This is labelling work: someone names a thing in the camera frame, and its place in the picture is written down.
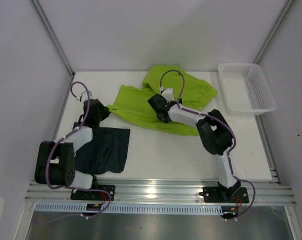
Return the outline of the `lime green shorts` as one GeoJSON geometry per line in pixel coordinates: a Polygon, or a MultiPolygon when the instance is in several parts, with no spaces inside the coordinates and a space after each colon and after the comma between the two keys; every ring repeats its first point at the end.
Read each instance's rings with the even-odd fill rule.
{"type": "Polygon", "coordinates": [[[167,110],[174,103],[166,101],[161,91],[173,89],[174,100],[194,110],[203,109],[218,94],[205,80],[186,73],[177,65],[155,65],[141,88],[122,85],[108,108],[123,120],[139,127],[181,136],[198,136],[198,130],[169,120],[167,110]]]}

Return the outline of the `dark navy shorts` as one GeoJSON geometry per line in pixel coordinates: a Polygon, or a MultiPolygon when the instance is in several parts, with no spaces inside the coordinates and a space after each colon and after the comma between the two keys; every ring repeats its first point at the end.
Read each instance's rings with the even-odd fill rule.
{"type": "Polygon", "coordinates": [[[85,174],[101,175],[124,171],[130,139],[130,129],[98,127],[93,139],[75,155],[75,169],[85,174]]]}

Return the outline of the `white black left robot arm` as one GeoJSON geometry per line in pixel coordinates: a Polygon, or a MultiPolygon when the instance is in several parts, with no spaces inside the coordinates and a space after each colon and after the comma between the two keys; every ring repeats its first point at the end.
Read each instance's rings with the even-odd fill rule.
{"type": "Polygon", "coordinates": [[[50,189],[82,190],[87,199],[94,200],[99,195],[99,187],[93,184],[93,175],[75,169],[75,154],[93,140],[100,122],[109,116],[110,111],[98,99],[84,101],[83,111],[70,133],[39,145],[34,179],[50,189]]]}

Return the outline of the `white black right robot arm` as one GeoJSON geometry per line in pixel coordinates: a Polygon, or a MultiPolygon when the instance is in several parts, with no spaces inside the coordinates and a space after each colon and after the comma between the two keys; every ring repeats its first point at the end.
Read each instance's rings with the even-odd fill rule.
{"type": "Polygon", "coordinates": [[[230,202],[237,196],[241,182],[234,176],[230,152],[236,145],[236,138],[222,114],[214,109],[204,113],[186,107],[179,102],[166,100],[156,94],[148,100],[155,111],[157,119],[164,122],[177,122],[195,128],[200,136],[205,150],[216,156],[219,172],[219,196],[225,202],[230,202]]]}

